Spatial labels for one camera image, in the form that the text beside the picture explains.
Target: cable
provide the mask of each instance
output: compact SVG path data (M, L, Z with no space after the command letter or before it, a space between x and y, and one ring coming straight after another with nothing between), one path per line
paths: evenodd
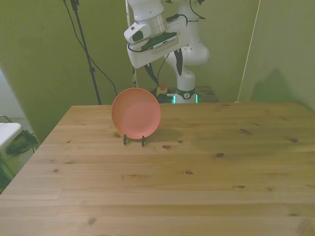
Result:
M186 26L188 25L188 17L184 14L178 14L179 16L184 16L186 18Z
M240 90L238 93L238 97L237 97L237 101L240 101L241 98L241 92L242 92L242 88L243 88L243 82L244 82L244 78L245 78L245 74L246 74L246 69L247 69L247 63L248 63L248 59L250 57L250 52L251 52L251 48L252 48L252 40L254 38L254 33L255 33L255 29L256 29L256 23L257 23L257 19L258 19L258 15L259 15L259 10L260 10L260 4L261 4L261 0L259 0L259 4L258 4L258 9L257 9L257 13L256 13L256 18L255 18L255 23L254 23L254 27L252 29L252 37L251 37L251 42L250 42L250 46L248 48L248 53L247 53L247 58L246 58L246 62L245 62L245 68L244 68L244 72L243 72L243 77L242 77L242 81L241 81L241 85L240 85Z
M199 16L199 18L202 19L202 20L205 20L205 19L206 19L206 18L204 18L204 17L198 15L198 14L193 10L192 5L191 5L191 0L189 0L189 4L190 4L190 8L191 8L192 12L193 12L196 16Z
M130 51L134 52L134 53L142 53L142 52L145 52L145 51L148 50L148 49L146 49L146 50L141 49L140 51L133 50L133 49L130 48L130 43L128 43L128 49L129 49Z
M67 3L65 2L65 0L63 0L63 2L64 2L64 4L65 4L65 7L66 7L67 12L68 12L68 15L69 15L69 17L70 17L70 20L71 20L71 24L72 24L72 27L73 27L73 31L74 31L75 37L76 37L77 40L79 41L79 43L80 43L81 47L83 48L83 50L85 51L85 48L84 48L83 44L81 43L81 41L80 41L80 39L79 39L79 37L78 37L78 35L77 35L76 29L75 29L75 26L74 26L74 22L73 22L73 19L72 19L72 17L71 17L69 8L68 8L68 6L67 6ZM94 62L94 60L91 58L90 55L89 55L89 57L90 57L91 62L95 65L95 67L96 67L97 69L99 69L99 71L100 71L100 72L108 79L108 81L113 85L115 94L116 94L116 96L117 96L117 90L116 90L116 86L115 86L114 82L105 74L105 72L104 72L103 70L101 70L101 69L99 68L99 66Z
M157 73L157 81L158 81L158 78L159 78L159 73L160 73L160 71L162 70L162 67L163 67L163 65L165 64L166 59L168 58L168 56L169 56L169 54L166 56L166 58L164 59L162 65L161 65L161 67L160 67L159 70L158 70L158 73Z
M175 14L174 16L166 18L166 21L167 22L171 22L171 21L179 18L180 16L184 16L186 18L186 26L188 25L188 22L192 22L192 21L189 21L188 17L186 15L184 15L184 14Z

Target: white object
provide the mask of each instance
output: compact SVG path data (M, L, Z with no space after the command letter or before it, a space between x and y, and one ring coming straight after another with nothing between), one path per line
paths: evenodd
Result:
M135 68L149 64L189 44L186 20L181 18L167 23L160 0L128 0L128 2L133 10L135 23L125 31L124 35L130 44L131 50L127 47L127 51ZM175 32L177 35L141 52L141 47L149 39L165 32Z
M179 7L179 14L186 15L189 21L200 20L191 10L189 2L185 0L172 0L172 2L181 3ZM194 10L199 8L199 3L192 1ZM171 53L167 58L167 63L175 70L177 77L177 89L181 91L192 91L195 89L196 76L192 71L189 71L186 66L197 66L208 62L210 59L209 49L202 43L199 35L199 22L189 22L187 26L190 34L190 42L188 46L182 48L183 52L183 71L179 75L176 67L176 57ZM196 101L196 94L184 93L184 97L176 93L176 103L194 103Z
M22 132L18 123L0 123L0 150L3 150Z
M200 4L198 0L171 0L178 3L181 15L171 23L167 23L164 17L164 7L160 0L128 0L133 13L135 23L125 32L125 38L129 45L127 47L131 64L140 68L161 57L167 58L168 64L175 70L177 77L176 93L177 103L193 103L196 101L195 74L186 66L196 66L207 63L210 59L210 51L201 42L199 36L199 17L195 15L191 7L197 11ZM157 43L150 49L142 49L149 40L157 38L165 32L175 32L172 38ZM183 69L178 72L177 59L174 51L182 49Z

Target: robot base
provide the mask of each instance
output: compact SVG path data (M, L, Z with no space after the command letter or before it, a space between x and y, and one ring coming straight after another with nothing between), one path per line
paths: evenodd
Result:
M175 103L196 103L196 96L197 95L194 94L190 99L183 99L182 96L175 94Z

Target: table top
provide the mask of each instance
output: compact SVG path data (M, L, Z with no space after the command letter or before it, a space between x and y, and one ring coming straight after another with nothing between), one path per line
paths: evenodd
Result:
M2 236L313 236L315 114L164 104L123 145L110 106L72 107L0 195Z

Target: black wire stand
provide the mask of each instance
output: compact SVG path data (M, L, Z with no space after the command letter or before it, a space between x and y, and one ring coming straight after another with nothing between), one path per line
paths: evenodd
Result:
M128 137L125 134L124 135L124 145L125 146L128 144L127 140L128 140ZM146 138L144 136L142 136L141 145L142 145L143 148L144 148L145 144L146 144Z

